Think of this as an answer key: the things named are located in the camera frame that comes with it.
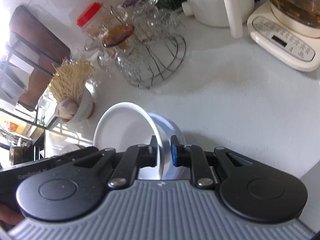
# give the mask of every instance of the human hand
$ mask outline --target human hand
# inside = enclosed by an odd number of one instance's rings
[[[23,216],[11,210],[7,206],[0,204],[0,221],[10,225],[17,225],[23,220]]]

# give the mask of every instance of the white bowl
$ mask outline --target white bowl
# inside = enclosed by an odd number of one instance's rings
[[[156,125],[158,125],[158,127],[161,127],[161,129],[167,136],[167,140],[169,142],[171,140],[171,136],[176,135],[181,144],[184,144],[184,145],[186,144],[186,139],[184,138],[183,133],[174,122],[158,114],[154,114],[154,113],[148,113],[148,114],[152,118],[152,120],[156,123]],[[185,171],[186,168],[182,166],[181,167],[173,166],[172,157],[171,157],[171,148],[167,149],[166,146],[167,144],[165,144],[164,146],[164,151],[166,152],[166,156],[167,156],[167,152],[168,152],[168,155],[170,156],[170,164],[168,165],[168,169],[164,170],[162,179],[164,180],[165,179],[181,179],[181,177],[183,176],[183,172]]]
[[[157,166],[140,169],[138,179],[159,180],[170,165],[171,154],[168,158],[165,152],[170,145],[164,132],[140,106],[124,102],[109,108],[98,123],[93,145],[99,150],[115,148],[117,152],[124,152],[132,145],[150,144],[152,135],[158,142]]]

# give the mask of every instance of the garlic bulb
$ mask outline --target garlic bulb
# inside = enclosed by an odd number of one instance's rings
[[[78,111],[78,105],[70,98],[63,99],[56,107],[54,115],[61,117],[64,122],[67,122],[73,118]]]

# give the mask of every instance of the metal rivet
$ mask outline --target metal rivet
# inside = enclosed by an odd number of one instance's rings
[[[120,187],[126,184],[127,180],[125,178],[115,178],[112,179],[109,183],[111,186]]]
[[[209,178],[201,178],[198,180],[198,185],[201,186],[201,187],[204,187],[204,186],[210,186],[213,184],[213,180],[212,179],[209,179]]]

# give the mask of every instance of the purple lid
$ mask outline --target purple lid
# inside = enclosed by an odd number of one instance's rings
[[[121,6],[123,8],[127,8],[127,7],[135,5],[137,3],[137,1],[139,1],[139,0],[125,0]]]

